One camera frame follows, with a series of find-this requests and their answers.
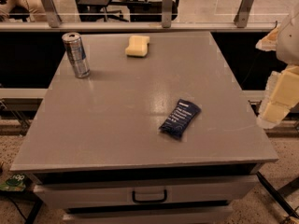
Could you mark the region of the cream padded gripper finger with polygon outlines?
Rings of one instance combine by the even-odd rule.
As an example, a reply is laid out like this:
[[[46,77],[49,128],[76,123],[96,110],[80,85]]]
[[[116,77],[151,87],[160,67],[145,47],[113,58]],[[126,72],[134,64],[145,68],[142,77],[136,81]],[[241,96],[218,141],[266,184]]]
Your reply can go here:
[[[264,36],[257,42],[255,48],[262,51],[276,51],[278,42],[278,30],[279,27],[271,30],[266,36]]]
[[[273,71],[267,80],[259,108],[257,124],[272,129],[299,103],[299,66],[288,65],[281,72]]]

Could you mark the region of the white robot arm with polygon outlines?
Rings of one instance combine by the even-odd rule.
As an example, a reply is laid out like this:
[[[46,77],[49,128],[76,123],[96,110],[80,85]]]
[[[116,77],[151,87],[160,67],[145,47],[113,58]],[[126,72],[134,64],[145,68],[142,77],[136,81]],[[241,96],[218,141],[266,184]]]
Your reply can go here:
[[[267,79],[257,124],[272,129],[299,103],[299,5],[280,26],[256,44],[263,51],[274,51],[277,59],[287,64],[281,72],[273,71]]]

